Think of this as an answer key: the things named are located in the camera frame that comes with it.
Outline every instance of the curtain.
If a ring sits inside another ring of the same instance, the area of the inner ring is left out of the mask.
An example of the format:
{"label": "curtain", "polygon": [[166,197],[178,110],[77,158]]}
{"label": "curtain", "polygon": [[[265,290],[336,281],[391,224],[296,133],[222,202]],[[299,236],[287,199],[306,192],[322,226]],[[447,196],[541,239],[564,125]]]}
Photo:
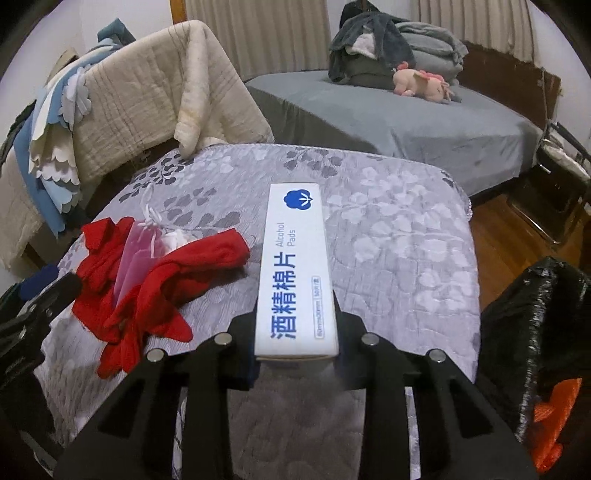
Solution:
{"label": "curtain", "polygon": [[211,28],[243,80],[328,68],[325,0],[185,0]]}
{"label": "curtain", "polygon": [[534,61],[527,0],[416,0],[413,19],[447,28],[483,47]]}

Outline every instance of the beige quilt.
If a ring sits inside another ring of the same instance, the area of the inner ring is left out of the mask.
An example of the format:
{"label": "beige quilt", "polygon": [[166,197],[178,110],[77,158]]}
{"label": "beige quilt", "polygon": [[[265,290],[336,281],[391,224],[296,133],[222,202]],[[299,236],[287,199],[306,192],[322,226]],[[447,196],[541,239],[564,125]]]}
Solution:
{"label": "beige quilt", "polygon": [[[142,38],[86,74],[92,110],[74,128],[82,185],[174,137],[188,157],[215,143],[273,142],[271,127],[209,27],[189,21]],[[11,151],[0,177],[0,262],[20,256],[43,219]]]}

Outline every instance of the stuffed toy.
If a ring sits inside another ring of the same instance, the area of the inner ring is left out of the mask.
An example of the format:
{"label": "stuffed toy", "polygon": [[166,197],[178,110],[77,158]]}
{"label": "stuffed toy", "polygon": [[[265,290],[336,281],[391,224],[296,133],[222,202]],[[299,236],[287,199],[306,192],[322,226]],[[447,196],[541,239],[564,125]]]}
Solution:
{"label": "stuffed toy", "polygon": [[424,70],[408,68],[408,63],[400,64],[392,76],[394,93],[405,97],[418,96],[430,102],[451,100],[453,92],[441,75]]}

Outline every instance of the wooden headboard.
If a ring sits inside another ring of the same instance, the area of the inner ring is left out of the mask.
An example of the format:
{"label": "wooden headboard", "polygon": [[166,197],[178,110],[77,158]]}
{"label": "wooden headboard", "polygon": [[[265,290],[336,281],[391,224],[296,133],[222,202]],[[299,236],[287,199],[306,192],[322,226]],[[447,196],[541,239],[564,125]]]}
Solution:
{"label": "wooden headboard", "polygon": [[466,47],[469,53],[464,57],[464,70],[457,76],[460,84],[502,103],[544,128],[542,74],[550,118],[560,94],[560,78],[506,53],[468,42]]}

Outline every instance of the light blue fabric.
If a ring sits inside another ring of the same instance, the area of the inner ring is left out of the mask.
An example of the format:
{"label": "light blue fabric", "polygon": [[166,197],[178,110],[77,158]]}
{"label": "light blue fabric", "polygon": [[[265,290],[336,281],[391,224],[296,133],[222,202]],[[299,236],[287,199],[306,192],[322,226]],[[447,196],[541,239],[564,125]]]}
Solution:
{"label": "light blue fabric", "polygon": [[74,195],[80,192],[80,185],[74,185],[71,182],[65,183],[63,181],[41,179],[41,183],[47,190],[47,193],[51,197],[51,201],[56,205],[58,211],[60,210],[58,205],[61,205],[63,208],[64,205],[72,201]]}
{"label": "light blue fabric", "polygon": [[64,90],[64,86],[67,85],[68,80],[70,77],[76,73],[79,67],[86,67],[87,65],[94,65],[99,63],[101,60],[104,60],[109,55],[111,55],[114,51],[119,50],[121,47],[119,45],[112,45],[109,50],[101,50],[97,52],[95,55],[87,55],[82,57],[85,59],[83,63],[75,64],[69,71],[66,73],[59,82],[57,82],[56,88],[53,90],[53,95],[51,97],[51,104],[49,107],[49,113],[47,114],[47,123],[48,124],[59,124],[61,123],[62,126],[67,127],[67,124],[64,122],[63,116],[60,115],[60,108],[61,108],[61,94]]}
{"label": "light blue fabric", "polygon": [[453,47],[439,38],[428,37],[418,33],[403,33],[402,36],[406,39],[413,50],[425,51],[432,55],[440,57],[453,57]]}
{"label": "light blue fabric", "polygon": [[96,50],[97,48],[101,48],[101,47],[108,47],[111,45],[118,45],[118,43],[116,43],[112,38],[105,38],[104,40],[101,40],[100,42],[98,42],[89,51],[93,51],[93,50]]}
{"label": "light blue fabric", "polygon": [[426,51],[414,50],[414,57],[417,60],[417,70],[441,75],[447,83],[451,83],[464,69],[461,63],[454,62],[450,57],[439,57]]}
{"label": "light blue fabric", "polygon": [[14,139],[14,153],[17,156],[18,169],[21,171],[22,179],[33,203],[52,233],[57,236],[58,233],[66,229],[64,219],[40,182],[29,173],[29,143],[31,142],[32,124],[33,117],[30,116]]}

